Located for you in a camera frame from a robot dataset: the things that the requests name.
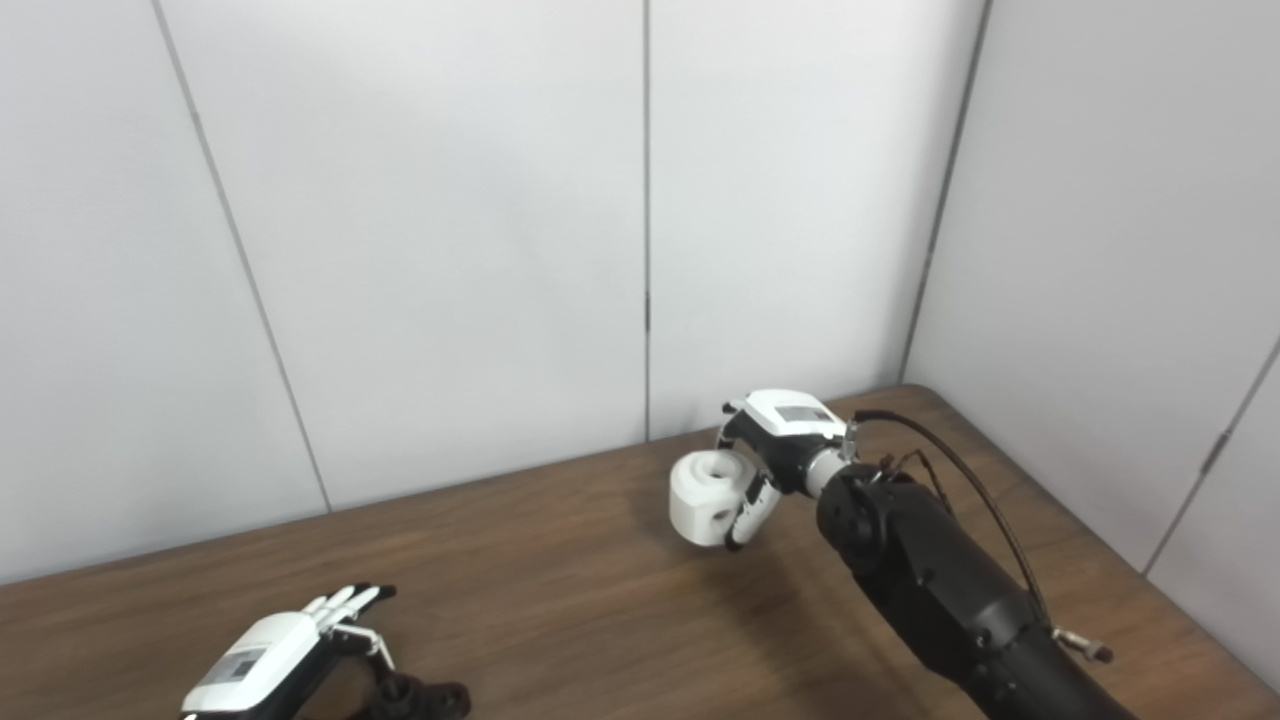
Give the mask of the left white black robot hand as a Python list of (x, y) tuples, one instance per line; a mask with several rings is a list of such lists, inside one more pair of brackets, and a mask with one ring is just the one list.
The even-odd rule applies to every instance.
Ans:
[(375, 683), (396, 673), (379, 632), (358, 624), (396, 585), (361, 582), (302, 609), (259, 619), (186, 694), (180, 719), (293, 719), (344, 659), (366, 662)]

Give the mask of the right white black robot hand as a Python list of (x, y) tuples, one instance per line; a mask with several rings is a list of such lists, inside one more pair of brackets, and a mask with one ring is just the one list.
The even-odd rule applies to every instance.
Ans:
[(817, 397), (794, 389), (756, 389), (722, 407), (716, 450), (744, 446), (756, 461), (724, 532), (724, 547), (744, 548), (788, 495), (818, 500), (829, 480), (858, 461), (858, 425)]

